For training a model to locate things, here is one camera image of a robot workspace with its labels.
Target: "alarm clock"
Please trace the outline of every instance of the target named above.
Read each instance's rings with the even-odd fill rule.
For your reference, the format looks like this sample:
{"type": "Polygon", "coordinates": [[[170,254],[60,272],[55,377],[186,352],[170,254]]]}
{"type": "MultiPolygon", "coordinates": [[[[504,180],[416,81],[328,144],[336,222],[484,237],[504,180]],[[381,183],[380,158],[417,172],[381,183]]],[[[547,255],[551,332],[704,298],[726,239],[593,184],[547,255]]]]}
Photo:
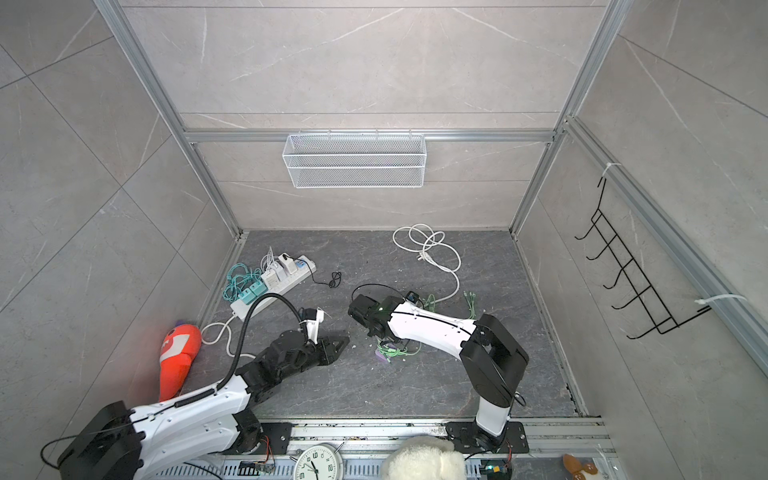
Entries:
{"type": "Polygon", "coordinates": [[[341,455],[327,443],[304,450],[293,467],[293,480],[342,480],[343,475],[341,455]]]}

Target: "wire mesh basket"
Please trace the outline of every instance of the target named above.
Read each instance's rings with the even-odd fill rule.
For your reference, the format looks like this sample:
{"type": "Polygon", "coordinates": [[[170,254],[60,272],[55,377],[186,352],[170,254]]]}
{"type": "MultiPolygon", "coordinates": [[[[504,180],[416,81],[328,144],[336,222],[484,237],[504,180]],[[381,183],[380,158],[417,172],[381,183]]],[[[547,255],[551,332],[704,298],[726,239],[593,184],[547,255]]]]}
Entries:
{"type": "Polygon", "coordinates": [[[296,188],[421,187],[427,147],[421,134],[293,134],[283,160],[296,188]]]}

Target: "power strip socket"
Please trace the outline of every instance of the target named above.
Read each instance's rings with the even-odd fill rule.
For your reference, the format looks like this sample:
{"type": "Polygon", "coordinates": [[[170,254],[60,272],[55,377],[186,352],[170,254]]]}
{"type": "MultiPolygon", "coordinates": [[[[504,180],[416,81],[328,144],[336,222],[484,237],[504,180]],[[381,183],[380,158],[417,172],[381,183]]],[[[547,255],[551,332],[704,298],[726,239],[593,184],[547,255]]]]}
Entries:
{"type": "MultiPolygon", "coordinates": [[[[277,285],[275,285],[274,288],[270,288],[268,291],[271,293],[279,293],[280,295],[285,295],[288,290],[294,288],[296,285],[301,283],[302,280],[307,278],[310,275],[310,270],[312,270],[312,273],[317,271],[317,266],[315,263],[312,260],[306,258],[306,255],[302,255],[296,259],[296,266],[298,268],[296,269],[295,273],[289,275],[285,280],[281,280],[277,285]]],[[[274,298],[267,298],[262,300],[253,310],[251,317],[256,315],[261,310],[267,308],[274,301],[274,298]]],[[[250,303],[245,303],[241,299],[237,299],[230,304],[230,308],[232,309],[232,313],[237,315],[237,318],[245,320],[245,315],[248,314],[250,303]]]]}

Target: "tiled wall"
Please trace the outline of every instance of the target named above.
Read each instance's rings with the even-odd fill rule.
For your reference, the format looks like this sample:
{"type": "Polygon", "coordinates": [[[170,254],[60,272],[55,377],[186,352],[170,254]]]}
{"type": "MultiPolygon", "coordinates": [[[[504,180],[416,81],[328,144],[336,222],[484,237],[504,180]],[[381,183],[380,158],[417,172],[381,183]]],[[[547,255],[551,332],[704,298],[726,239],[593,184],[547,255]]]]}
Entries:
{"type": "MultiPolygon", "coordinates": [[[[768,4],[637,0],[581,119],[740,293],[768,318],[768,4]]],[[[707,313],[666,335],[618,266],[583,235],[600,170],[570,142],[520,238],[590,413],[603,415],[631,478],[760,478],[768,379],[707,313]]],[[[696,291],[610,188],[603,205],[678,319],[696,291]]]]}
{"type": "Polygon", "coordinates": [[[232,238],[89,0],[0,7],[0,158],[0,476],[37,478],[48,440],[156,399],[232,238]]]}
{"type": "MultiPolygon", "coordinates": [[[[605,2],[122,4],[188,127],[552,128],[605,2]]],[[[422,188],[297,190],[280,145],[201,145],[247,229],[505,229],[543,145],[428,149],[422,188]]]]}

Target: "cream fluffy plush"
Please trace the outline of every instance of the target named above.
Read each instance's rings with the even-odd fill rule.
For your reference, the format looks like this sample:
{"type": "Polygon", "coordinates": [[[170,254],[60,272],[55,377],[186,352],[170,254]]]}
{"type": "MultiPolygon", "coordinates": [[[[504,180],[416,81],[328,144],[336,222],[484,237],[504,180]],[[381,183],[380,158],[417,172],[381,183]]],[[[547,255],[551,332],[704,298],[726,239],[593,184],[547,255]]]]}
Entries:
{"type": "Polygon", "coordinates": [[[466,480],[464,455],[448,440],[413,437],[405,440],[382,466],[382,480],[466,480]]]}

